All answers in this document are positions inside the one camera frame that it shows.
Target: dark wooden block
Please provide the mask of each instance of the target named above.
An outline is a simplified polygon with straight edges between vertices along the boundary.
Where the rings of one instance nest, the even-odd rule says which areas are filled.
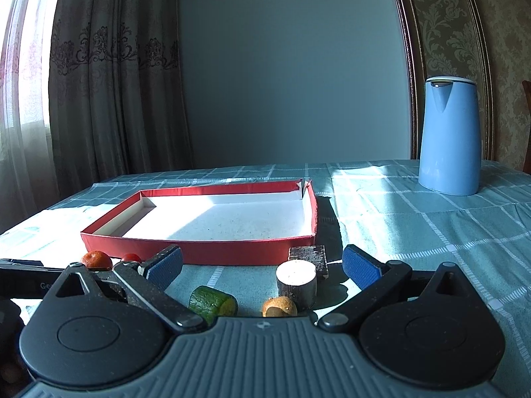
[[[318,280],[328,278],[327,256],[325,246],[314,245],[310,247],[291,247],[288,260],[307,260],[315,265]]]

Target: cherry tomato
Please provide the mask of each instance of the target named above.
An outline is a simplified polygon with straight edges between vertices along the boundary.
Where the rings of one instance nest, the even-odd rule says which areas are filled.
[[[134,253],[128,253],[126,255],[124,255],[122,258],[121,258],[121,261],[122,262],[140,262],[142,263],[142,259],[140,259],[140,257]]]

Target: patterned wallpaper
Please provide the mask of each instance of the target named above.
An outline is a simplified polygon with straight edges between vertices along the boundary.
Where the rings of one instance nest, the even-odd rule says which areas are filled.
[[[483,133],[483,76],[467,0],[413,0],[413,4],[423,45],[426,76],[460,76],[476,81]]]
[[[521,82],[531,80],[531,0],[476,0],[491,63],[496,160],[522,169],[529,110]]]

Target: potato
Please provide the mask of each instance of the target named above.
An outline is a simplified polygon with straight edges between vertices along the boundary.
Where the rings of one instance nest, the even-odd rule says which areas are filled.
[[[289,314],[278,307],[269,307],[267,308],[264,317],[289,317]]]
[[[297,315],[297,307],[291,299],[286,296],[279,296],[278,298],[269,298],[264,305],[262,305],[262,317],[279,317],[279,316],[267,316],[266,312],[269,308],[276,307],[286,313],[288,316]]]

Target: sheer white curtain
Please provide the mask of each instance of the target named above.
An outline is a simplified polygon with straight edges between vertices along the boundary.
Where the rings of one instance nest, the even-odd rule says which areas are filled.
[[[48,76],[57,0],[0,0],[0,233],[58,201]]]

